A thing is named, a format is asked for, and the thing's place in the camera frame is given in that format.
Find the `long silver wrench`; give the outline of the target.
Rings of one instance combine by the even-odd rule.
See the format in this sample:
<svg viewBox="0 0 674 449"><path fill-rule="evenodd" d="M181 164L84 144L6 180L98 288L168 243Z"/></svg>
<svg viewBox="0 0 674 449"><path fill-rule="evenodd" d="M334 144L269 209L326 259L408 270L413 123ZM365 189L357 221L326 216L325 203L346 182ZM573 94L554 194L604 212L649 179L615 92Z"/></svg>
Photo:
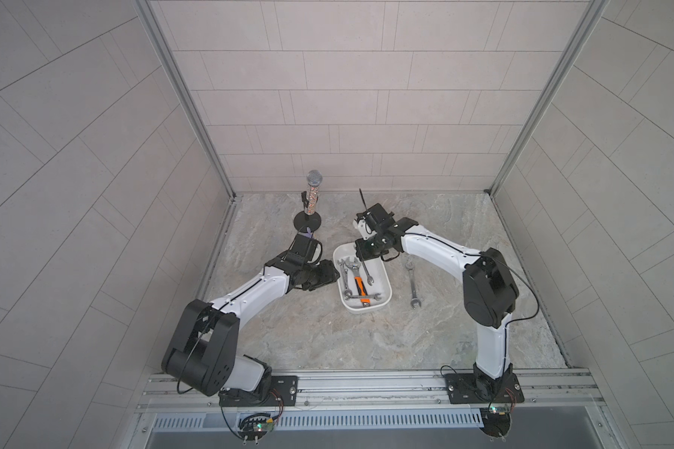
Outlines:
<svg viewBox="0 0 674 449"><path fill-rule="evenodd" d="M406 270L408 272L409 282L410 282L410 291L411 291L410 306L413 310L415 310L415 309L421 307L421 299L419 298L419 295L418 295L418 292L417 292L416 277L415 277L415 265L414 265L414 262L411 259L408 259L406 261Z"/></svg>

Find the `small silver wrench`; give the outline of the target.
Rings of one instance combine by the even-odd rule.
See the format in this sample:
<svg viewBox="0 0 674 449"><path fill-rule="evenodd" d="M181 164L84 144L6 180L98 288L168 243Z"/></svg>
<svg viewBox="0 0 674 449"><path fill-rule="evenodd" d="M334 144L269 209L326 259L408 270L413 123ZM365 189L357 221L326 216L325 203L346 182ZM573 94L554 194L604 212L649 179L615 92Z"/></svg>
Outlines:
<svg viewBox="0 0 674 449"><path fill-rule="evenodd" d="M362 266L363 266L363 270L364 270L364 272L365 272L365 275L366 275L368 284L369 284L369 285L374 285L374 277L373 277L372 274L370 273L370 271L369 271L369 269L368 269L368 267L367 267L367 265L366 265L366 261L363 261L363 262L362 262Z"/></svg>

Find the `silver combination wrench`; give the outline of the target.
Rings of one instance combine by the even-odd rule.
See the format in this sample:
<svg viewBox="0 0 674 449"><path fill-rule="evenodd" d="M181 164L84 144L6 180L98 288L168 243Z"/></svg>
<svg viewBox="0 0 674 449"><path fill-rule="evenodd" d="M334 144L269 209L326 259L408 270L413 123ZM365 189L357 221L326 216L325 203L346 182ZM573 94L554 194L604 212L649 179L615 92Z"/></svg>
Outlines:
<svg viewBox="0 0 674 449"><path fill-rule="evenodd" d="M346 265L346 260L340 259L339 260L339 266L340 266L340 269L342 271L342 279L343 279L343 285L344 285L344 297L346 299L350 299L353 296L353 294L352 294L352 290L351 290L350 285L349 285L348 279L349 279L349 276L350 276L350 271L349 271L349 269Z"/></svg>

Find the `orange handled adjustable wrench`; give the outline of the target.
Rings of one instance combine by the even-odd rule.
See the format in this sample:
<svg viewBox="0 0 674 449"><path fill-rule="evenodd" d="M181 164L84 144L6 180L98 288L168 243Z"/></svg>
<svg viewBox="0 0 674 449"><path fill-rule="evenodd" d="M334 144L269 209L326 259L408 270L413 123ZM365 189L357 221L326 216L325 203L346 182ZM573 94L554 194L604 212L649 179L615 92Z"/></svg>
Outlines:
<svg viewBox="0 0 674 449"><path fill-rule="evenodd" d="M358 290L358 295L368 295L368 292L366 290L366 287L364 285L363 279L361 276L355 276L354 277L355 285L357 286ZM361 305L363 307L370 307L371 306L371 301L370 299L367 300L361 300Z"/></svg>

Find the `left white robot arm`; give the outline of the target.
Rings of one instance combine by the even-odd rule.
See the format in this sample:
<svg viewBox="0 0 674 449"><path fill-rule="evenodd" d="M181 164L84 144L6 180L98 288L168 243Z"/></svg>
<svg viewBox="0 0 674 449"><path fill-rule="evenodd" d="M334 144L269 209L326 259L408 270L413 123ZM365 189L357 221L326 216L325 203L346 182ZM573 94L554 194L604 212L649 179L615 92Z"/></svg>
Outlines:
<svg viewBox="0 0 674 449"><path fill-rule="evenodd" d="M162 358L163 372L207 397L225 393L242 402L263 402L270 396L271 367L237 355L241 328L291 290L314 291L339 277L331 260L300 265L275 258L228 295L191 301Z"/></svg>

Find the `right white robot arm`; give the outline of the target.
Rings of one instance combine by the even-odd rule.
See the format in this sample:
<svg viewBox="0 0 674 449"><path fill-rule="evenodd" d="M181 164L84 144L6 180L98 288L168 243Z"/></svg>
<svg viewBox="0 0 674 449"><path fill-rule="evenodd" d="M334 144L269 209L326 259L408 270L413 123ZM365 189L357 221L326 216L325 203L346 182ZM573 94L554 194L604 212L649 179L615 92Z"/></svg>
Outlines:
<svg viewBox="0 0 674 449"><path fill-rule="evenodd" d="M417 222L404 218L385 224L355 221L361 234L356 241L362 261L385 256L393 249L420 257L447 271L462 283L464 308L477 323L476 373L501 381L510 367L508 325L514 320L516 301L520 297L515 273L496 249L486 251L464 247L432 232Z"/></svg>

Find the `silver wrench lying in box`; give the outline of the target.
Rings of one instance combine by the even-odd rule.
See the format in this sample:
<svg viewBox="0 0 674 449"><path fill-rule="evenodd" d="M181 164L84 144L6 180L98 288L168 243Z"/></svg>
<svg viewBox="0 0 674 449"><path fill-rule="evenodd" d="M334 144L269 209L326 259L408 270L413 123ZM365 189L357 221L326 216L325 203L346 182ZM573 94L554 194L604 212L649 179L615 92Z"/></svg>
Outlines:
<svg viewBox="0 0 674 449"><path fill-rule="evenodd" d="M374 299L374 300L378 300L378 299L382 299L382 295L381 295L381 294L372 294L372 295L344 295L344 299L345 299L345 300L347 300L347 299L359 299L359 300L367 300L367 299L372 300L372 299Z"/></svg>

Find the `left green circuit board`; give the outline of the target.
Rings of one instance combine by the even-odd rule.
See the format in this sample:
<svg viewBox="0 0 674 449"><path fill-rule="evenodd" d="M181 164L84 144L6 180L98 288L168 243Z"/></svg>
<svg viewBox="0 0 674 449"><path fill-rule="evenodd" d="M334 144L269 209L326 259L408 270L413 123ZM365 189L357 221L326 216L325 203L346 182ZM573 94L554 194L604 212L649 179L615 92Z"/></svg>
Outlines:
<svg viewBox="0 0 674 449"><path fill-rule="evenodd" d="M269 413L254 413L239 422L237 434L245 443L259 443L274 430L275 424L275 418Z"/></svg>

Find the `green circuit board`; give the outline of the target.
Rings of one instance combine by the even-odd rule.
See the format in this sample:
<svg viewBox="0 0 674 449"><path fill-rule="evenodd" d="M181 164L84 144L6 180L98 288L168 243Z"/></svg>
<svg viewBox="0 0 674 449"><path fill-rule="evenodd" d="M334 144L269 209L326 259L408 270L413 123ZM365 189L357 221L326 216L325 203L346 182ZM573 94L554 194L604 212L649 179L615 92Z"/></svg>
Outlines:
<svg viewBox="0 0 674 449"><path fill-rule="evenodd" d="M495 411L492 408L480 409L479 411L482 419L480 430L492 439L505 441L511 429L511 413Z"/></svg>
<svg viewBox="0 0 674 449"><path fill-rule="evenodd" d="M239 422L237 434L245 443L259 443L274 430L275 424L275 418L269 413L254 413Z"/></svg>

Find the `right green circuit board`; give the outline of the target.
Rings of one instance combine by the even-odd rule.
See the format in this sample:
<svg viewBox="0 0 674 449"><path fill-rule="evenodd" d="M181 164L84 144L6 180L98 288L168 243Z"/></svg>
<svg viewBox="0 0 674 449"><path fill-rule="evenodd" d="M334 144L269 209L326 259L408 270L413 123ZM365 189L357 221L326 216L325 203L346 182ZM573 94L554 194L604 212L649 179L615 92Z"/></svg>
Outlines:
<svg viewBox="0 0 674 449"><path fill-rule="evenodd" d="M479 411L482 419L480 430L492 439L505 441L511 429L511 413L495 411L492 408L480 409Z"/></svg>

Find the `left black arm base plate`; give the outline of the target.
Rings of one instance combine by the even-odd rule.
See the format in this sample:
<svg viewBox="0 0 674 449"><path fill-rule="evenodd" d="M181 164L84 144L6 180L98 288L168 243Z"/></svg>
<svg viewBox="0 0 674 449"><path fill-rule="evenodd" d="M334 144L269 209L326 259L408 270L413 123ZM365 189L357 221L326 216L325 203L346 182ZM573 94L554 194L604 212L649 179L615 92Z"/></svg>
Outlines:
<svg viewBox="0 0 674 449"><path fill-rule="evenodd" d="M254 391L228 389L221 391L222 407L276 407L294 406L299 386L298 376L270 375Z"/></svg>

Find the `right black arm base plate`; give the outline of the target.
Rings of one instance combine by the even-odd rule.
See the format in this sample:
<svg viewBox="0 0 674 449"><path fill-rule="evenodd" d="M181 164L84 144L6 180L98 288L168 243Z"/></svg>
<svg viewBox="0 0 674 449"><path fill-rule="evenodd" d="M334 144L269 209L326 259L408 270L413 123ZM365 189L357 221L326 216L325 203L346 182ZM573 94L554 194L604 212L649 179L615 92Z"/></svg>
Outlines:
<svg viewBox="0 0 674 449"><path fill-rule="evenodd" d="M495 381L486 375L450 372L443 375L451 404L519 404L525 398L513 372Z"/></svg>

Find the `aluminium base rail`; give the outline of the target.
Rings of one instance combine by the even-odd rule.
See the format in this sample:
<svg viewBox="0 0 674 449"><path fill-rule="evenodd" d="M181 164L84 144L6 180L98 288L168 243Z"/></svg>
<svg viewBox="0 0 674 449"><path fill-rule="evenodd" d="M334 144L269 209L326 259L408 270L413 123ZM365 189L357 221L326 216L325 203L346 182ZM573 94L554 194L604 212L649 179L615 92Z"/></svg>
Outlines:
<svg viewBox="0 0 674 449"><path fill-rule="evenodd" d="M524 394L519 404L451 404L444 374L455 370L396 372L318 372L294 370L298 376L294 406L222 407L219 396L196 391L183 395L170 376L152 376L135 407L155 428L206 428L208 416L238 430L254 413L277 417L277 430L416 430L417 428L482 428L480 409L511 413L530 409L584 408L596 415L605 400L586 369L516 370ZM459 370L455 373L468 373Z"/></svg>

